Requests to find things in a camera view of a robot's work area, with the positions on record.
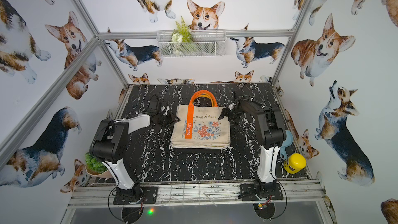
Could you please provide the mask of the black canvas bag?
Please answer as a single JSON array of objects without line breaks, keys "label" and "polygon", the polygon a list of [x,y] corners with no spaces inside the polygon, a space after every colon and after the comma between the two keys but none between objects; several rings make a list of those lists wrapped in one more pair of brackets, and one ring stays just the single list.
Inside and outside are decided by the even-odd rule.
[{"label": "black canvas bag", "polygon": [[175,152],[179,153],[221,153],[227,148],[231,148],[229,145],[221,146],[171,146]]}]

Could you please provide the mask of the cream bag orange handles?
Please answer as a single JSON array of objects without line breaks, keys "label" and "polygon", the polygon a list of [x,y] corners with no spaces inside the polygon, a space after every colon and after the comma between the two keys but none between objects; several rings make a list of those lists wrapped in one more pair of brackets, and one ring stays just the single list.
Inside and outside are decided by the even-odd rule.
[{"label": "cream bag orange handles", "polygon": [[171,146],[231,145],[230,123],[226,118],[218,120],[223,108],[194,106],[194,98],[201,93],[211,92],[200,90],[189,104],[178,106],[180,122],[174,124]]}]

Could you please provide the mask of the cream bag yellow handles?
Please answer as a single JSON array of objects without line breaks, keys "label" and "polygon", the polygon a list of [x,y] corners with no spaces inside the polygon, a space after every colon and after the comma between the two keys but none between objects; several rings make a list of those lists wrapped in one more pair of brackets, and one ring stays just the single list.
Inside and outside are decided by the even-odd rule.
[{"label": "cream bag yellow handles", "polygon": [[212,107],[218,107],[217,100],[215,99],[215,97],[214,97],[211,93],[201,93],[201,94],[198,94],[198,95],[194,98],[194,100],[198,99],[199,97],[205,97],[205,98],[207,98],[207,99],[210,99],[210,101],[211,101],[211,106],[212,106]]}]

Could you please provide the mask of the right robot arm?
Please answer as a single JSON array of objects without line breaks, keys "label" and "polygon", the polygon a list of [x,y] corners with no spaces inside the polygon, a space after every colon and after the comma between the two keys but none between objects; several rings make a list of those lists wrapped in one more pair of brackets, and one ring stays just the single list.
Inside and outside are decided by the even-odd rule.
[{"label": "right robot arm", "polygon": [[270,108],[252,96],[233,93],[233,103],[222,109],[219,119],[228,118],[237,125],[242,114],[247,113],[255,120],[256,141],[260,146],[258,178],[254,182],[253,194],[265,198],[276,192],[277,156],[287,138],[284,117],[279,108]]}]

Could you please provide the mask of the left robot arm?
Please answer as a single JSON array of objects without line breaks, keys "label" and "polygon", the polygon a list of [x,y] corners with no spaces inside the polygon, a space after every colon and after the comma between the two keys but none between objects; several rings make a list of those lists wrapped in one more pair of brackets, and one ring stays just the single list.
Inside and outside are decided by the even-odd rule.
[{"label": "left robot arm", "polygon": [[180,118],[155,94],[148,101],[144,111],[136,112],[130,118],[102,120],[89,153],[110,171],[117,183],[116,190],[120,194],[139,197],[142,194],[139,179],[129,175],[123,162],[129,135],[150,125],[171,128],[178,122]]}]

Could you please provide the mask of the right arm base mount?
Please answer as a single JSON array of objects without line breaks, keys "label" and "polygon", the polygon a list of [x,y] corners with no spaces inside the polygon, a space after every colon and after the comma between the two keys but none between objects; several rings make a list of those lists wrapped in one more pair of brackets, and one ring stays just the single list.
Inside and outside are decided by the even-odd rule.
[{"label": "right arm base mount", "polygon": [[262,184],[255,181],[252,184],[241,184],[238,199],[242,201],[283,200],[284,193],[276,181]]}]

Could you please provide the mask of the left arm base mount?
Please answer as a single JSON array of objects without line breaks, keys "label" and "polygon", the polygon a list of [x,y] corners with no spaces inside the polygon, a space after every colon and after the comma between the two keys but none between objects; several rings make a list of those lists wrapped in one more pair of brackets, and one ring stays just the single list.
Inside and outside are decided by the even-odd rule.
[{"label": "left arm base mount", "polygon": [[113,205],[155,204],[158,195],[158,187],[141,187],[137,185],[133,189],[116,188]]}]

